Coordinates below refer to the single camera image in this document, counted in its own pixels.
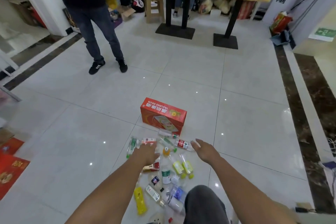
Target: black table leg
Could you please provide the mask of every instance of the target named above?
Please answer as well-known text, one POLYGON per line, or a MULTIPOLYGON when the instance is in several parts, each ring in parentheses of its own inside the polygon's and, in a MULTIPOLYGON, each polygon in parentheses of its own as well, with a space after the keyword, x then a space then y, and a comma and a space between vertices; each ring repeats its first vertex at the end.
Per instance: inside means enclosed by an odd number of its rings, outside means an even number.
POLYGON ((166 0, 166 26, 171 25, 171 0, 166 0))
POLYGON ((232 11, 232 15, 227 26, 225 35, 213 34, 213 46, 238 49, 237 38, 231 35, 233 27, 235 26, 236 20, 238 18, 239 11, 242 7, 243 0, 237 0, 232 11))
POLYGON ((182 28, 187 28, 190 0, 183 0, 182 28))
POLYGON ((161 23, 155 33, 191 40, 194 36, 195 29, 187 28, 190 0, 183 1, 182 26, 171 25, 171 1, 172 0, 166 0, 166 23, 161 23))

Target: forearm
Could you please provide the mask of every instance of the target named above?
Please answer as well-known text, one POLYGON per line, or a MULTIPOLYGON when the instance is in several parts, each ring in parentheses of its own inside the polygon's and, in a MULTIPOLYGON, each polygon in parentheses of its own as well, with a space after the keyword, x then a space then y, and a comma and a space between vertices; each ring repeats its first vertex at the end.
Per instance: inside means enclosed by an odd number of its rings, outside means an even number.
POLYGON ((242 224, 295 223, 224 158, 218 156, 210 164, 242 224))
POLYGON ((79 205, 65 224, 120 224, 143 167, 142 162, 129 158, 79 205))

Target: plastic stool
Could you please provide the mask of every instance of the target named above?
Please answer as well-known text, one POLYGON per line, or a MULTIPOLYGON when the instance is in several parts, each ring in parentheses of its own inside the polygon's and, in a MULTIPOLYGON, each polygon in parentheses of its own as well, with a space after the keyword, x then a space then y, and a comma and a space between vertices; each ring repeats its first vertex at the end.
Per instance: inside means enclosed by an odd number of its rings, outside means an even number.
POLYGON ((145 0, 145 16, 146 22, 149 23, 152 17, 161 17, 165 21, 165 12, 163 7, 163 0, 145 0), (152 7, 151 2, 156 1, 157 6, 152 7), (152 10, 158 10, 159 13, 152 14, 152 10))

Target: black sneaker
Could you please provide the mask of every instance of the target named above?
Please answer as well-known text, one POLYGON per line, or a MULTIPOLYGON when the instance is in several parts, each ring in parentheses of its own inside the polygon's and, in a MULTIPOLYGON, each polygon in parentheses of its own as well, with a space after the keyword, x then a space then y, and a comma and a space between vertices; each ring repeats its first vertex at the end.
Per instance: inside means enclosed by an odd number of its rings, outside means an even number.
POLYGON ((127 71, 127 69, 128 69, 125 60, 119 60, 119 61, 118 61, 118 64, 119 64, 120 71, 121 71, 122 73, 125 73, 125 72, 127 71))
POLYGON ((98 72, 99 68, 101 68, 103 65, 105 65, 105 61, 103 60, 103 63, 98 63, 96 61, 94 61, 92 63, 92 66, 89 70, 89 74, 95 74, 98 72))

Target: hand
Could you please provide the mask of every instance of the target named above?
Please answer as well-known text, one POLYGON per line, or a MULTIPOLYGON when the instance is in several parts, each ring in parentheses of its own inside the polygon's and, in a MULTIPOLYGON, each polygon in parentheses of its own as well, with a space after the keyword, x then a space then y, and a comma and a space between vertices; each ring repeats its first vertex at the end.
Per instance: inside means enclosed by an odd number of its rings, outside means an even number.
POLYGON ((136 161, 137 163, 141 163, 144 167, 149 166, 160 156, 160 153, 155 153, 155 148, 156 142, 152 145, 142 144, 139 149, 134 149, 130 159, 136 161))
POLYGON ((211 165, 216 158, 221 157, 218 151, 216 151, 211 144, 208 144, 200 139, 196 139, 196 142, 198 142, 200 146, 198 146, 195 141, 191 141, 191 146, 194 148, 199 158, 204 162, 211 165))

